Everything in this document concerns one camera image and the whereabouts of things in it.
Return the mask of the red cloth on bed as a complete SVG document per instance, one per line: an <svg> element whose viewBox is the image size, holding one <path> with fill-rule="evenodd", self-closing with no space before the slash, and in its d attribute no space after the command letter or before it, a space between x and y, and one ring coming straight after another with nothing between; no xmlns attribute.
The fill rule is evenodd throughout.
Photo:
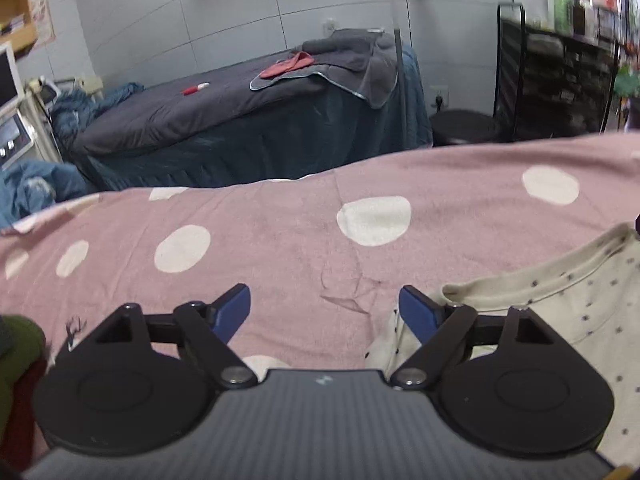
<svg viewBox="0 0 640 480"><path fill-rule="evenodd" d="M273 79L281 75L302 70L314 64L314 57L305 51L297 51L285 60L275 62L262 70L258 77L260 79Z"/></svg>

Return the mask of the green potted plant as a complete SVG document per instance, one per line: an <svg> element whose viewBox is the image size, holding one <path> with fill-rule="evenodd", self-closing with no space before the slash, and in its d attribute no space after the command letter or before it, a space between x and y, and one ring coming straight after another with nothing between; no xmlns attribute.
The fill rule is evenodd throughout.
<svg viewBox="0 0 640 480"><path fill-rule="evenodd" d="M640 75L638 68L623 64L618 69L614 80L614 93L621 99L638 98Z"/></svg>

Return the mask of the bottles on cart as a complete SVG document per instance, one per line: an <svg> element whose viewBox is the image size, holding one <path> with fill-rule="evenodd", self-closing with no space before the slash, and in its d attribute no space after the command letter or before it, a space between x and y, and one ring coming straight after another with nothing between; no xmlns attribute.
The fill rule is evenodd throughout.
<svg viewBox="0 0 640 480"><path fill-rule="evenodd" d="M593 0L512 1L524 9L527 25L586 38L597 35Z"/></svg>

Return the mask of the black shelving cart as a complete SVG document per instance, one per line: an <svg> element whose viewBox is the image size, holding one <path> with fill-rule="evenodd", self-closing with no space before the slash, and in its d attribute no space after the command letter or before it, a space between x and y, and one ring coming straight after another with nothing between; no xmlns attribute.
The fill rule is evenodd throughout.
<svg viewBox="0 0 640 480"><path fill-rule="evenodd" d="M574 138L608 121L620 44L526 23L524 6L497 6L494 118L508 142Z"/></svg>

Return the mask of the black round stool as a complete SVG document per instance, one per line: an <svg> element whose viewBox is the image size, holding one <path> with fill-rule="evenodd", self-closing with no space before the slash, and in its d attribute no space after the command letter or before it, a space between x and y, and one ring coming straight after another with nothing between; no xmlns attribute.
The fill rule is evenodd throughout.
<svg viewBox="0 0 640 480"><path fill-rule="evenodd" d="M500 138L495 119L474 110L442 110L430 121L435 146L494 143Z"/></svg>

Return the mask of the blue crumpled blanket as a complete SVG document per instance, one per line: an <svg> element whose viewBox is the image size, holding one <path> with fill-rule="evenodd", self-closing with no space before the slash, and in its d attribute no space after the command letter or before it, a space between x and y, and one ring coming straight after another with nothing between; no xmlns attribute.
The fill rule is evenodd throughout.
<svg viewBox="0 0 640 480"><path fill-rule="evenodd" d="M56 81L46 78L33 79L23 89L21 112L34 128L34 146L8 169L1 169L2 228L106 188L74 143L101 115L143 87L130 82L97 100L79 86L62 90Z"/></svg>

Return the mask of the white monitor device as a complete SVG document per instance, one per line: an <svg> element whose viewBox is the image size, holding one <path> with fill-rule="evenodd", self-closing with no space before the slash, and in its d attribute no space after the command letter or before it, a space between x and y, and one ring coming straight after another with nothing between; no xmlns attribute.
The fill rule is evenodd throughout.
<svg viewBox="0 0 640 480"><path fill-rule="evenodd" d="M1 169L15 164L34 146L34 128L21 112L25 92L17 70L12 44L1 45Z"/></svg>

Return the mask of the wooden bookcase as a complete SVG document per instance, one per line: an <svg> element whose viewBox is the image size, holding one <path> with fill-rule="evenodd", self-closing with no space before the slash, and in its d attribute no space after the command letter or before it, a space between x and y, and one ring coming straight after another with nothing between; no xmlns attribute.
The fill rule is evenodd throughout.
<svg viewBox="0 0 640 480"><path fill-rule="evenodd" d="M1 42L9 42L18 58L29 54L38 39L29 0L1 0Z"/></svg>

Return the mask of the cream dotted small shirt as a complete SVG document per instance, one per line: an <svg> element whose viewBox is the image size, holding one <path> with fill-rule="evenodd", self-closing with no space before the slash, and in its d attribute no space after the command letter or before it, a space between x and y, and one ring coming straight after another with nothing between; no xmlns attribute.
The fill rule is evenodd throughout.
<svg viewBox="0 0 640 480"><path fill-rule="evenodd" d="M630 223L553 261L492 278L442 284L436 304L480 314L531 308L610 384L613 418L600 452L616 465L639 463L639 234Z"/></svg>

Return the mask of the grey towel on bed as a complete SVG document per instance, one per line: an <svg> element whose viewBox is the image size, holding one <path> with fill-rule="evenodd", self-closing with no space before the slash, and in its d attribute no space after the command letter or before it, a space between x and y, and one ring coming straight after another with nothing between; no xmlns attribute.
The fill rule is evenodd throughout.
<svg viewBox="0 0 640 480"><path fill-rule="evenodd" d="M377 110L386 104L397 86L397 44L382 29L339 29L329 37L305 41L278 61L297 51L312 55L314 64L273 79L260 79L258 74L250 81L250 90L257 92L287 80L319 77Z"/></svg>

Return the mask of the pink polka dot bedsheet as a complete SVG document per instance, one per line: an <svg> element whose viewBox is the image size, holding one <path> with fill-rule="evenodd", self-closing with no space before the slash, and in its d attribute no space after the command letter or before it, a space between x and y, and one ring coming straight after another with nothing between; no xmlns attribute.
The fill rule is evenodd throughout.
<svg viewBox="0 0 640 480"><path fill-rule="evenodd" d="M390 373L418 343L398 295L559 259L639 214L637 133L431 148L298 180L135 188L1 233L1 311L51 348L116 307L167 312L235 284L232 346L257 367Z"/></svg>

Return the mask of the red marker pen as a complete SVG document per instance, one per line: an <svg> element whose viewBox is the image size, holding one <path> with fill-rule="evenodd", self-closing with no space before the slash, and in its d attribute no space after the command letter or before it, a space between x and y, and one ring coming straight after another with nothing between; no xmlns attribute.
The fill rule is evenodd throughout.
<svg viewBox="0 0 640 480"><path fill-rule="evenodd" d="M199 92L201 90L206 89L209 86L209 82L202 82L201 84L194 84L194 86L191 86L189 88L185 88L184 90L182 90L182 95L183 96L190 96L191 94L194 94L196 92Z"/></svg>

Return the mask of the dark grey massage bed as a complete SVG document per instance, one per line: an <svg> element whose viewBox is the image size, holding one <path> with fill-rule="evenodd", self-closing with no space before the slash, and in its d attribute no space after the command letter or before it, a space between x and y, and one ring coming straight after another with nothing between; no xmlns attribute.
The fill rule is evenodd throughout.
<svg viewBox="0 0 640 480"><path fill-rule="evenodd" d="M397 86L377 110L319 77L254 92L250 81L276 62L266 55L144 89L95 120L74 148L106 184L102 191L296 179L430 148L416 54L408 47L397 54ZM182 95L202 82L209 86Z"/></svg>

